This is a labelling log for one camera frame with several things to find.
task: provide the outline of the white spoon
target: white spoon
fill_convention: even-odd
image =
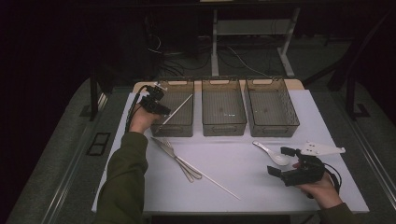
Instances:
[[[289,164],[289,157],[274,152],[271,149],[269,149],[268,147],[266,147],[265,145],[261,144],[258,141],[253,141],[253,145],[262,148],[264,151],[266,151],[268,153],[268,155],[271,157],[271,159],[278,165],[287,165]]]

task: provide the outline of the table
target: table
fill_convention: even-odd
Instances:
[[[290,86],[298,81],[292,80],[287,83]],[[193,137],[168,139],[179,157],[219,182],[241,200],[217,187],[205,177],[190,183],[178,164],[158,148],[152,140],[149,140],[147,150],[149,166],[145,175],[144,214],[146,216],[290,215],[318,210],[314,200],[308,199],[294,187],[285,187],[281,180],[268,175],[267,165],[278,166],[270,160],[265,152],[251,144],[253,140],[257,140],[275,151],[279,151],[280,147],[302,147],[307,140],[334,146],[309,91],[290,90],[290,98],[301,123],[291,138],[251,137],[248,125],[243,136],[205,137],[201,123],[202,98],[200,92],[197,91],[194,97]],[[120,147],[127,112],[133,99],[134,93],[131,93],[122,114],[111,153]],[[150,130],[145,132],[145,136],[148,139],[151,137]],[[340,194],[349,208],[355,213],[368,212],[368,207],[341,156],[330,155],[320,157],[320,159],[329,163],[342,175],[343,185]],[[290,165],[278,168],[283,171],[293,169],[291,165],[295,162],[297,162],[297,158],[291,158]],[[105,180],[106,168],[101,186]],[[92,211],[95,210],[96,200],[92,207]]]

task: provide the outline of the hand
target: hand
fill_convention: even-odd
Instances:
[[[327,173],[324,173],[322,179],[318,182],[297,185],[296,187],[301,189],[305,194],[311,194],[322,209],[331,208],[343,202],[332,184],[332,179]]]
[[[161,115],[152,114],[141,107],[140,104],[134,106],[133,113],[134,116],[131,120],[131,125],[129,126],[129,132],[143,133],[155,119],[160,119]]]

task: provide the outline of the person's left hand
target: person's left hand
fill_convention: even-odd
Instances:
[[[129,126],[129,132],[143,133],[149,128],[152,122],[156,119],[160,119],[161,115],[149,113],[140,104],[134,106],[132,112],[134,115]]]

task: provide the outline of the dark green sweater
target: dark green sweater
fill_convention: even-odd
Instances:
[[[107,181],[102,186],[93,223],[142,223],[145,177],[148,169],[148,139],[141,133],[126,133],[121,147],[107,165]],[[359,223],[345,203],[318,211],[326,224]]]

